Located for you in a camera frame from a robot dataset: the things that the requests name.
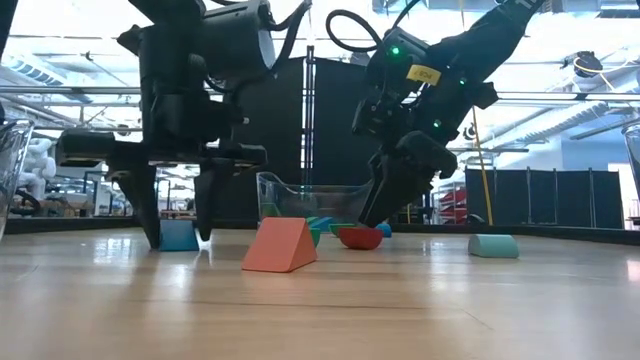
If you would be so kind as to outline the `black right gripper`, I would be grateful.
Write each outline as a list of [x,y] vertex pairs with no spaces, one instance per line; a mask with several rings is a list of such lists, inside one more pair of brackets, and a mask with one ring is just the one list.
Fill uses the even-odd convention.
[[452,177],[457,157],[446,145],[455,139],[453,124],[432,116],[421,98],[373,91],[359,101],[352,133],[380,143],[373,158],[373,185],[359,221],[373,228],[432,189],[434,174]]

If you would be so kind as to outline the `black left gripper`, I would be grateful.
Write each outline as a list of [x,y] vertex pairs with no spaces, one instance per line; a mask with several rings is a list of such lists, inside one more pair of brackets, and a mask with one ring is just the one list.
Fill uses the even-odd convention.
[[201,240],[210,240],[216,203],[234,172],[267,163],[261,145],[233,139],[236,126],[248,118],[233,103],[214,101],[204,93],[157,95],[144,106],[143,140],[119,141],[111,132],[67,129],[55,146],[60,167],[91,167],[100,162],[109,169],[106,179],[118,183],[131,203],[149,245],[161,243],[155,192],[158,165],[196,164],[194,178],[196,226]]

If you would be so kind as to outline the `blue wedge block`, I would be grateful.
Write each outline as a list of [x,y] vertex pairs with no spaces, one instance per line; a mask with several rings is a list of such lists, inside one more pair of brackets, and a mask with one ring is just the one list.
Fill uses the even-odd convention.
[[194,225],[191,220],[161,220],[162,252],[190,252],[199,250]]

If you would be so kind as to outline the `red half-cylinder block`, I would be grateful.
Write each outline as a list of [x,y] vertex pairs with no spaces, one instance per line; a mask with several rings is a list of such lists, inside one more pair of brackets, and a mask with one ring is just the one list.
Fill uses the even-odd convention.
[[343,227],[338,230],[341,243],[352,250],[375,250],[383,237],[384,232],[376,228]]

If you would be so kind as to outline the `light cyan half-cylinder block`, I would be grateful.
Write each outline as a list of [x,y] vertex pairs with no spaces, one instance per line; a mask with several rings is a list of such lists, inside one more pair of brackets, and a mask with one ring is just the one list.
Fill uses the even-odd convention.
[[482,258],[517,259],[518,244],[511,235],[473,234],[468,241],[468,253]]

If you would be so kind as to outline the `black perforated computer box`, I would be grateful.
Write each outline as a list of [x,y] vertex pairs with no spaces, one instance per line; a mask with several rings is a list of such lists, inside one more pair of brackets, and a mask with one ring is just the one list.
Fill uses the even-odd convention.
[[398,222],[405,224],[427,224],[430,218],[430,200],[424,196],[402,207],[398,214]]

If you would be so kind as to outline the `red storage shelf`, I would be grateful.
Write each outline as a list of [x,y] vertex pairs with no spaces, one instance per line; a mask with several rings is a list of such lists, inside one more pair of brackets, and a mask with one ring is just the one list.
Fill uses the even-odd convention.
[[436,224],[463,224],[467,217],[467,192],[464,185],[437,188],[431,195],[433,220]]

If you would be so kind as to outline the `clear plastic bin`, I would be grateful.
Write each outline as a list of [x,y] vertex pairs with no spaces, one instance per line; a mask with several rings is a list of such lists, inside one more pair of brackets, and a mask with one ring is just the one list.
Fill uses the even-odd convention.
[[358,223],[372,182],[363,185],[299,185],[276,174],[256,174],[259,219],[261,203],[275,203],[280,217],[333,217],[334,223]]

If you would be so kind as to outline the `orange triangular prism block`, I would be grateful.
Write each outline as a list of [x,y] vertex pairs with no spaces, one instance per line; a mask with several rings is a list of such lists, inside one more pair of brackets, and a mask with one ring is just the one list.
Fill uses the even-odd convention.
[[243,262],[245,271],[289,273],[317,260],[304,218],[266,217]]

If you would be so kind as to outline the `black folding partition panel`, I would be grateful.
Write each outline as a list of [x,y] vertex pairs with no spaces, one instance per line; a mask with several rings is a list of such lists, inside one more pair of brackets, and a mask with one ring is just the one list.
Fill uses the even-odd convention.
[[366,91],[365,67],[317,57],[310,87],[306,67],[305,58],[291,58],[276,77],[247,88],[240,104],[250,123],[236,128],[234,139],[264,146],[268,162],[261,169],[287,184],[366,184],[377,144],[351,132]]

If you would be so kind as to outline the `black room divider panels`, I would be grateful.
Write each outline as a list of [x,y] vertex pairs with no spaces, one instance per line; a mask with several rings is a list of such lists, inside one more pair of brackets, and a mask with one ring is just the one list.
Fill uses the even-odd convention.
[[465,171],[467,212],[497,226],[624,228],[616,172]]

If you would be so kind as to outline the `black table frame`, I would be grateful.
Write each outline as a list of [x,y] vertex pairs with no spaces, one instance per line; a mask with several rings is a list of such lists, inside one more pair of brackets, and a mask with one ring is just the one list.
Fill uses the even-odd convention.
[[[96,218],[9,218],[5,226],[5,234],[32,234],[45,232],[103,230],[120,228],[137,228],[140,224],[134,217],[96,217]],[[640,230],[620,230],[584,227],[561,226],[489,226],[472,225],[422,225],[392,224],[391,230],[396,233],[425,234],[508,234],[533,236],[575,241],[587,241],[602,244],[629,245],[640,247]]]

